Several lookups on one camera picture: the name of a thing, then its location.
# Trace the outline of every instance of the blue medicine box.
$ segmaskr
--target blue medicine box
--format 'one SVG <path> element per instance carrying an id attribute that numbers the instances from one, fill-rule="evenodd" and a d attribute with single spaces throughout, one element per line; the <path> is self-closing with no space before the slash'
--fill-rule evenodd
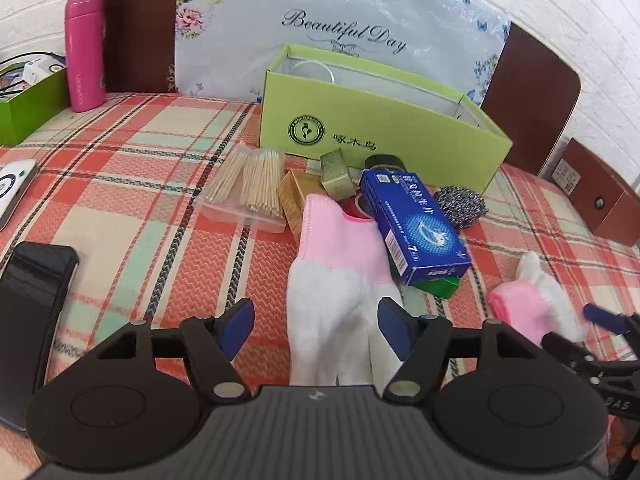
<path id="1" fill-rule="evenodd" d="M 471 257 L 415 173 L 365 170 L 360 189 L 403 283 L 464 275 Z"/>

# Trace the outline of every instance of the pink and white sock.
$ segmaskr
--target pink and white sock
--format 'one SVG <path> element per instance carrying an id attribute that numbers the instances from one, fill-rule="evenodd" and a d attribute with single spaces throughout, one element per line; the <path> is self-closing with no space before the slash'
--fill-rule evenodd
<path id="1" fill-rule="evenodd" d="M 373 382 L 381 392 L 401 364 L 378 327 L 385 296 L 402 304 L 375 221 L 307 196 L 287 285 L 290 384 Z"/>

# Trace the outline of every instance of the white brick wall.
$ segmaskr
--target white brick wall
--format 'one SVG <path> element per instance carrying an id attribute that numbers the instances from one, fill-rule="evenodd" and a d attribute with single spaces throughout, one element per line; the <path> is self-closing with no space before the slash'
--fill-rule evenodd
<path id="1" fill-rule="evenodd" d="M 582 92 L 561 145 L 576 137 L 640 184 L 640 0 L 486 1 L 580 75 Z M 0 0 L 0 59 L 33 49 L 62 52 L 64 2 Z"/>

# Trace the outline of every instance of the thermos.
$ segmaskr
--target thermos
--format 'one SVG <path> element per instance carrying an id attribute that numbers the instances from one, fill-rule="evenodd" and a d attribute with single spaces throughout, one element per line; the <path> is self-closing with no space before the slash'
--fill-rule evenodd
<path id="1" fill-rule="evenodd" d="M 106 100 L 102 34 L 104 0 L 67 0 L 65 6 L 66 78 L 71 109 L 84 112 Z"/>

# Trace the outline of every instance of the gray ribbed panel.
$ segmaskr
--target gray ribbed panel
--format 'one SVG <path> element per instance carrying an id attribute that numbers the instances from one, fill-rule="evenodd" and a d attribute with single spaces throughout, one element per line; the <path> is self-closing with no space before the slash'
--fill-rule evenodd
<path id="1" fill-rule="evenodd" d="M 322 400 L 309 395 L 325 394 Z M 213 411 L 174 455 L 105 475 L 47 466 L 32 480 L 597 480 L 586 468 L 546 476 L 496 471 L 441 442 L 414 408 L 391 407 L 369 386 L 265 386 L 244 406 Z"/>

